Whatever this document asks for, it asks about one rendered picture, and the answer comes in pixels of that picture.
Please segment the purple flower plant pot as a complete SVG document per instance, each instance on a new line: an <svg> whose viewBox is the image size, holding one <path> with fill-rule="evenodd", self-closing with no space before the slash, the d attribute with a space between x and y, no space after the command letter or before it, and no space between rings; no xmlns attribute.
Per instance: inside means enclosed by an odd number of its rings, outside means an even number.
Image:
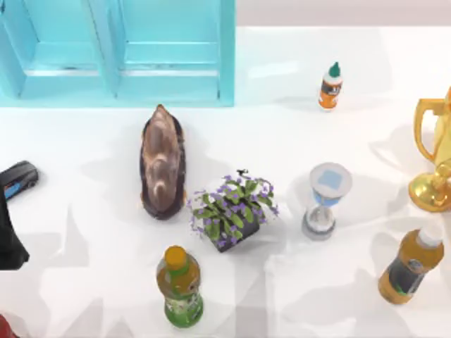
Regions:
<svg viewBox="0 0 451 338"><path fill-rule="evenodd" d="M187 200L191 212L190 226L208 237L223 253L256 233L268 222L265 211L277 217L278 204L273 200L274 186L262 177L253 177L246 169L237 176L225 175L215 190L196 191Z"/></svg>

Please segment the grey blue hourglass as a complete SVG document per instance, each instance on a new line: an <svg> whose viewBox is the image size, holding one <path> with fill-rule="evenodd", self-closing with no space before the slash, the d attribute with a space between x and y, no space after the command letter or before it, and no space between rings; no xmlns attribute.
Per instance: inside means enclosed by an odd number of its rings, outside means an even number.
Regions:
<svg viewBox="0 0 451 338"><path fill-rule="evenodd" d="M302 229L306 236L323 241L335 229L332 207L352 188L352 175L339 163L325 162L315 166L309 174L313 202L306 207Z"/></svg>

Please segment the green bottle yellow cap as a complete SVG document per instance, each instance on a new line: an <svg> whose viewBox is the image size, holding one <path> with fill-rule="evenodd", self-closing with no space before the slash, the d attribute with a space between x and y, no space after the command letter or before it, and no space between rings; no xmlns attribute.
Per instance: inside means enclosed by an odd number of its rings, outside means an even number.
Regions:
<svg viewBox="0 0 451 338"><path fill-rule="evenodd" d="M158 264L156 281L164 297L168 321L179 328L198 323L204 302L199 291L200 267L194 256L181 246L168 247Z"/></svg>

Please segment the light blue rack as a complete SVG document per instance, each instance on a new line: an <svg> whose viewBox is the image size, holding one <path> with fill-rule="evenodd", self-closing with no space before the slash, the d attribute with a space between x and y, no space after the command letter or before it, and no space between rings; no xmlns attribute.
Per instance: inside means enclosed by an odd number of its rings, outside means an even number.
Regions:
<svg viewBox="0 0 451 338"><path fill-rule="evenodd" d="M236 0L0 0L0 107L232 106Z"/></svg>

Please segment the small orange glue bottle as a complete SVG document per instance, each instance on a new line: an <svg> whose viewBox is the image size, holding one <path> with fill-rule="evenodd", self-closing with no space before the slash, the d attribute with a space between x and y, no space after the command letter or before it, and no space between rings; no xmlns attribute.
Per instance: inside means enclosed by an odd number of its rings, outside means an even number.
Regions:
<svg viewBox="0 0 451 338"><path fill-rule="evenodd" d="M342 83L341 68L338 62L334 62L322 79L318 100L322 109L330 111L337 106Z"/></svg>

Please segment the black toy car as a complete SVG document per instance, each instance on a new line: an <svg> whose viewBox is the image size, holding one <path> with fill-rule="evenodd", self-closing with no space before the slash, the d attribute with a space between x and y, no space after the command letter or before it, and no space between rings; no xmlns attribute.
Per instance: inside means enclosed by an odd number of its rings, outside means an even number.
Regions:
<svg viewBox="0 0 451 338"><path fill-rule="evenodd" d="M0 184L6 200L35 186L39 180L38 169L29 161L20 161L0 172Z"/></svg>

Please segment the amber bottle white cap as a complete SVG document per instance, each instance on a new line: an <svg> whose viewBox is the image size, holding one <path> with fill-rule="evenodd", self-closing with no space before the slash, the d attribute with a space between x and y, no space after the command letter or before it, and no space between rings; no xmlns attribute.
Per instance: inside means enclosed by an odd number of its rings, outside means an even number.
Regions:
<svg viewBox="0 0 451 338"><path fill-rule="evenodd" d="M415 295L425 276L436 268L445 253L443 231L429 223L408 232L400 242L396 257L378 280L378 290L388 302L406 304Z"/></svg>

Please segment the gold trophy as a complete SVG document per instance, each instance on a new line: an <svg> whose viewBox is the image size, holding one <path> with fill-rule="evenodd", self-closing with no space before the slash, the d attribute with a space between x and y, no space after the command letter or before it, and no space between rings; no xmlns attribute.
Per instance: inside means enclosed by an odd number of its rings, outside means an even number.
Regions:
<svg viewBox="0 0 451 338"><path fill-rule="evenodd" d="M424 113L437 116L433 152L422 141ZM439 213L451 211L451 87L443 99L419 99L414 114L414 140L422 156L434 164L434 171L417 175L409 183L409 196L416 206Z"/></svg>

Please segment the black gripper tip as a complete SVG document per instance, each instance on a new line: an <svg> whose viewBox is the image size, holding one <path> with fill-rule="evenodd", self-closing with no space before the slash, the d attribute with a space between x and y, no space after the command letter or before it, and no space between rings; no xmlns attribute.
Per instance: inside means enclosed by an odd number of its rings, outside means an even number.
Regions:
<svg viewBox="0 0 451 338"><path fill-rule="evenodd" d="M29 258L13 228L6 197L0 192L0 270L19 270Z"/></svg>

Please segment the red object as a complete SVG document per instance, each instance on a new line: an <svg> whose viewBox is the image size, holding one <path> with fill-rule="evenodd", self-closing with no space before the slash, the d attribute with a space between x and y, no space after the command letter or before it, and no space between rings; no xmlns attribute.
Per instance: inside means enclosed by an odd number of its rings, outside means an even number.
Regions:
<svg viewBox="0 0 451 338"><path fill-rule="evenodd" d="M0 338L17 338L8 321L0 315Z"/></svg>

